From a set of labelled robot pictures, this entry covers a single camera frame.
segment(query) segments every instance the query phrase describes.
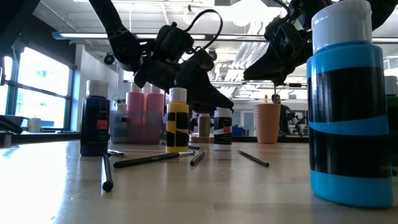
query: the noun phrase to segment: orange cup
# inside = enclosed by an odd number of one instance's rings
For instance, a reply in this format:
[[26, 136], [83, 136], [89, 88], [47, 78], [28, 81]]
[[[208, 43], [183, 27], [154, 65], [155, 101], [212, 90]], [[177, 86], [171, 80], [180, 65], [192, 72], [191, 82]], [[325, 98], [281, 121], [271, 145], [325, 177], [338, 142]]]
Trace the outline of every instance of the orange cup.
[[261, 144], [275, 144], [279, 135], [279, 104], [254, 106], [257, 141]]

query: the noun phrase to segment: yellow and black bottle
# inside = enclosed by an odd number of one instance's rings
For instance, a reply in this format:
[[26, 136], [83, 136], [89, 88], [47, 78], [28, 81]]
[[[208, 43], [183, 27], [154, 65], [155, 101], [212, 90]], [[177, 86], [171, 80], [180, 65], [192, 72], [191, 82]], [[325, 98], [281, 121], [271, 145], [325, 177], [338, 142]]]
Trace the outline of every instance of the yellow and black bottle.
[[187, 90], [171, 88], [166, 114], [166, 153], [188, 150], [188, 113]]

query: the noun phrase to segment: dark blue paint bottle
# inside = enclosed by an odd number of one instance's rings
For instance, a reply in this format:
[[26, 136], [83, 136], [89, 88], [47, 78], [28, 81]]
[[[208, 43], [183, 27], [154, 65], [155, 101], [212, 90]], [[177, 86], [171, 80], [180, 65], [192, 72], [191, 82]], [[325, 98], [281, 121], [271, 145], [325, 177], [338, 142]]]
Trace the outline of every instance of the dark blue paint bottle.
[[81, 116], [80, 155], [102, 156], [108, 151], [111, 107], [111, 102], [106, 99], [108, 84], [99, 80], [88, 80], [86, 94]]
[[365, 0], [332, 4], [312, 19], [307, 62], [311, 187], [355, 207], [392, 205], [382, 50], [371, 44]]

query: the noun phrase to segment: ceiling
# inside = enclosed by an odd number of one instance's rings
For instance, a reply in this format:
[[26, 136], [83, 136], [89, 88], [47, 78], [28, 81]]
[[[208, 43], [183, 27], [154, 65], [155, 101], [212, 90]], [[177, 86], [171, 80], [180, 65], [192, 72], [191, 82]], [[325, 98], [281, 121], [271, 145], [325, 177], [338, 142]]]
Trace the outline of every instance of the ceiling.
[[[181, 29], [186, 28], [191, 20], [204, 9], [216, 9], [224, 19], [222, 34], [260, 34], [265, 26], [277, 15], [283, 16], [285, 11], [275, 7], [271, 0], [173, 0], [173, 1], [128, 1], [118, 0], [114, 3], [123, 24], [133, 33], [156, 34], [163, 25], [176, 22]], [[192, 5], [188, 12], [187, 5]], [[86, 0], [41, 0], [34, 15], [60, 32], [99, 32], [104, 33], [103, 26], [97, 18], [93, 8]], [[398, 10], [388, 18], [383, 26], [374, 31], [378, 37], [398, 37]], [[191, 34], [215, 34], [219, 21], [215, 14], [205, 14], [193, 26]], [[107, 52], [111, 51], [107, 40], [79, 40], [74, 42], [84, 44], [86, 50], [101, 60]], [[206, 42], [196, 41], [195, 45], [204, 46]], [[398, 45], [384, 44], [384, 56], [398, 57]], [[243, 70], [264, 54], [266, 43], [242, 43], [216, 41], [210, 46], [218, 54], [218, 63], [221, 65], [210, 73], [213, 81], [241, 81]], [[286, 82], [306, 83], [306, 69], [300, 66], [289, 75]], [[261, 86], [254, 85], [252, 96], [260, 91]], [[232, 97], [243, 95], [247, 91], [245, 85], [217, 85], [221, 92]]]

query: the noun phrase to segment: wooden table surface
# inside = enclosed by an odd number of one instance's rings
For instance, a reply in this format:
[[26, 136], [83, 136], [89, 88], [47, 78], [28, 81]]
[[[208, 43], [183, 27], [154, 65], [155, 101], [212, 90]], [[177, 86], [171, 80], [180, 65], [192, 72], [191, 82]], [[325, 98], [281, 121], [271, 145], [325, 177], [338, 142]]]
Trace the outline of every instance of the wooden table surface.
[[[130, 158], [164, 152], [164, 146], [111, 147]], [[308, 144], [201, 147], [208, 154], [196, 167], [187, 156], [113, 170], [110, 193], [101, 190], [100, 157], [80, 157], [78, 141], [0, 149], [0, 223], [398, 223], [397, 178], [395, 207], [351, 208], [312, 194]]]

